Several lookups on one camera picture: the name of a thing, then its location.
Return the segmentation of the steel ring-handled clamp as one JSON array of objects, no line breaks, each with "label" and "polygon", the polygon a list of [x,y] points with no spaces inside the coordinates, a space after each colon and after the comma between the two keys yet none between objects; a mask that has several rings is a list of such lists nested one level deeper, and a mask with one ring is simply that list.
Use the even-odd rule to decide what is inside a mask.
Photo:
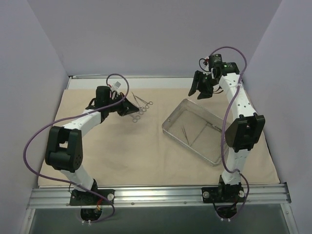
[{"label": "steel ring-handled clamp", "polygon": [[131,114],[131,116],[132,116],[133,123],[137,123],[141,119],[140,114],[138,113]]}]

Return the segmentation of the steel scissors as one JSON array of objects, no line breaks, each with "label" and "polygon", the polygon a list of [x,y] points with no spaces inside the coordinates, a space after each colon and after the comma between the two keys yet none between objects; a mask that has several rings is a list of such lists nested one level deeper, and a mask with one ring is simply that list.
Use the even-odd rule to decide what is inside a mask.
[{"label": "steel scissors", "polygon": [[136,96],[135,96],[134,93],[132,93],[132,95],[133,95],[133,98],[134,98],[134,100],[135,100],[135,102],[136,102],[138,108],[139,108],[139,114],[140,114],[140,115],[143,115],[143,114],[146,112],[146,108],[143,107],[143,106],[141,106],[141,105],[139,104],[139,102],[138,102],[138,100],[137,100],[137,98],[136,98]]}]

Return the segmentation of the steel ring-handled forceps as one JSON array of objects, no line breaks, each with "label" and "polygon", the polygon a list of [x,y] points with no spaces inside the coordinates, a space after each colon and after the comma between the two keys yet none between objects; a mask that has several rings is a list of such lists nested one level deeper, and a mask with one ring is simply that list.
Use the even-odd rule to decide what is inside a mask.
[{"label": "steel ring-handled forceps", "polygon": [[138,96],[135,96],[135,97],[145,104],[145,108],[146,109],[149,109],[149,107],[154,104],[152,101],[145,101],[145,100],[143,100],[142,98],[140,98]]}]

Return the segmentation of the wire mesh instrument tray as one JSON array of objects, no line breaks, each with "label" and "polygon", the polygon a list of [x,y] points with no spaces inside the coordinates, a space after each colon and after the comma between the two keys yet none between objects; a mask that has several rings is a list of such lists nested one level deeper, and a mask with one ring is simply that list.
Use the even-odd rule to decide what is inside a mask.
[{"label": "wire mesh instrument tray", "polygon": [[[221,164],[223,119],[189,99],[184,99],[162,124],[165,135],[211,166]],[[182,131],[185,128],[189,145]]]}]

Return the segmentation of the steel tweezers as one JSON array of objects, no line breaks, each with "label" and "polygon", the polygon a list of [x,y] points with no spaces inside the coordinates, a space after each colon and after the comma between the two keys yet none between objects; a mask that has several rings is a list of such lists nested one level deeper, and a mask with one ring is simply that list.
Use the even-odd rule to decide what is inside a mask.
[{"label": "steel tweezers", "polygon": [[182,131],[183,131],[183,134],[184,134],[184,136],[185,136],[186,142],[187,142],[187,144],[189,145],[188,136],[187,136],[187,133],[186,133],[186,130],[185,130],[184,127],[182,127]]}]

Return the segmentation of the beige wrapping cloth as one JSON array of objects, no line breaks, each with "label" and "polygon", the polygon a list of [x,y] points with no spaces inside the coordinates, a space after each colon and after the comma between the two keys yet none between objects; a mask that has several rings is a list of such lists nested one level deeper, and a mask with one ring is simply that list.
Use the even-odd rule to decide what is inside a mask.
[{"label": "beige wrapping cloth", "polygon": [[[154,104],[137,123],[130,116],[109,114],[82,139],[82,165],[101,186],[216,185],[223,166],[211,166],[163,134],[165,119],[185,98],[223,118],[228,101],[224,93],[209,99],[187,97],[187,89],[134,89]],[[56,119],[81,114],[95,90],[65,90]],[[264,134],[248,155],[243,175],[250,184],[276,184],[278,175]]]}]

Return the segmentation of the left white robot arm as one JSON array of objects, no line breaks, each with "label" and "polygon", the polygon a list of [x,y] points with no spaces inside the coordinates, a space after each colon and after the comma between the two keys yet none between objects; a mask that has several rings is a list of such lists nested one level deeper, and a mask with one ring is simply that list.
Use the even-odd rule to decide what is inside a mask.
[{"label": "left white robot arm", "polygon": [[98,200],[98,186],[82,165],[82,138],[110,113],[123,117],[139,111],[119,91],[120,86],[117,81],[113,85],[97,87],[96,96],[91,99],[82,116],[61,127],[53,126],[49,131],[45,163],[73,182],[86,204],[94,204]]}]

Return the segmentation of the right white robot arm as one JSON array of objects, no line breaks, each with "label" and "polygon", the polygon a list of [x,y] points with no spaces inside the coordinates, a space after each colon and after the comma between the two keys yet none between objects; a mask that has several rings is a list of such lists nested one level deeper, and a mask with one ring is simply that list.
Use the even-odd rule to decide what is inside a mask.
[{"label": "right white robot arm", "polygon": [[224,171],[216,190],[217,197],[228,201],[234,195],[241,195],[242,169],[250,150],[258,143],[265,125],[265,118],[251,105],[242,83],[242,72],[234,62],[223,62],[221,54],[212,54],[205,59],[204,71],[196,71],[188,93],[199,91],[198,99],[211,98],[214,87],[225,93],[233,122],[227,127],[222,123],[221,143],[229,147],[228,157],[222,157]]}]

